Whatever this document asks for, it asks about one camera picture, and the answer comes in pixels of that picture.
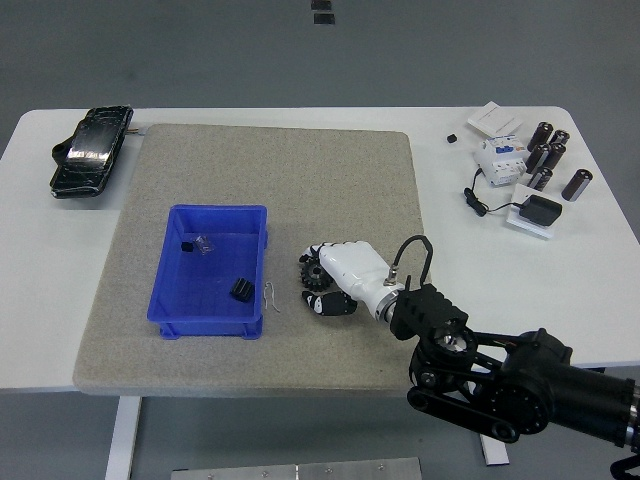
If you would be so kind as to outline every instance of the metal plate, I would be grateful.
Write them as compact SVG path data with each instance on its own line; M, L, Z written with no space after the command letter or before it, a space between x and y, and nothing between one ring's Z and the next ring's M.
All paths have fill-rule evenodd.
M180 470L171 480L422 480L418 458Z

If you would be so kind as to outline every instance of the white table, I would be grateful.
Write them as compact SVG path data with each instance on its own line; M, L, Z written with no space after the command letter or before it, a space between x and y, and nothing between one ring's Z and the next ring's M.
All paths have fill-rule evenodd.
M570 132L565 157L545 193L559 192L578 168L594 181L563 203L556 236L544 240L507 225L506 212L484 218L462 196L483 135L466 125L475 108L140 109L132 127L201 123L397 130L411 141L425 233L435 249L434 283L470 315L476 331L519 334L544 326L574 348L574 364L640 364L635 280L640 248L570 115L555 107L511 107L527 142L539 121ZM0 389L73 390L72 372L141 136L127 137L100 197L55 200L51 147L86 110L25 114L0 161ZM458 141L449 144L446 136ZM389 179L393 188L393 179ZM490 206L512 187L476 193Z

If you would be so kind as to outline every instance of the blue plastic bin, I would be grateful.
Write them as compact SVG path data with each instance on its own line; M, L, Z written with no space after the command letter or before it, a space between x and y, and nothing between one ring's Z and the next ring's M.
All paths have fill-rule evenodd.
M193 244L199 236L206 237L210 252L183 250L183 242ZM267 209L262 205L173 206L147 318L159 325L166 339L260 337L265 248ZM230 294L238 278L255 285L248 302Z

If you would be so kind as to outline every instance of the black cable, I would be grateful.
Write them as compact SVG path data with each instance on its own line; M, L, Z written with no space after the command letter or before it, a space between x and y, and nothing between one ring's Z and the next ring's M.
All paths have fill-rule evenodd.
M640 467L640 455L634 455L633 457L625 458L624 460L618 460L611 464L611 476L616 480L632 480L640 478L637 475L628 473L628 470Z
M425 280L427 279L427 273L429 272L429 267L431 266L431 258L433 257L433 245L427 237L424 235L414 235L412 237L407 238L402 246L398 249L398 253L396 254L396 258L393 260L393 267L397 268L400 264L400 257L404 253L405 249L409 246L409 244L415 242L416 240L420 240L424 245L424 248L427 250L427 257L424 260L424 266L422 267L422 274L420 275L420 285L424 285Z
M495 212L496 210L500 210L501 208L508 207L509 205L515 205L516 207L519 207L519 208L523 207L523 205L520 203L509 202L509 203L505 203L504 205L500 205L498 208L490 209L486 203L482 203L478 199L476 194L473 192L474 189L476 188L476 178L478 178L478 175L480 175L481 173L482 173L481 168L476 170L476 173L473 176L473 183L471 184L471 188L464 189L464 196L467 198L467 205L473 208L479 217L484 217L487 213Z

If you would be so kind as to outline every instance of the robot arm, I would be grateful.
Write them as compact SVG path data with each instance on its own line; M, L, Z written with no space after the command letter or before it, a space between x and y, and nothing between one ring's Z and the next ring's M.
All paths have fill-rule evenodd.
M427 257L420 286L411 290L411 277L403 285L395 276L402 252L416 240ZM432 255L422 235L402 245L391 268L367 242L310 247L300 258L303 283L321 291L335 280L342 291L305 291L303 298L321 314L323 303L338 296L349 303L348 313L362 301L398 340L417 336L409 368L415 386L407 399L420 412L505 443L553 422L640 452L640 386L571 366L572 349L544 329L517 337L473 332L468 315L425 283ZM504 349L506 359L480 353L481 345ZM616 462L611 472L614 478L640 478L625 473L635 466L640 455Z

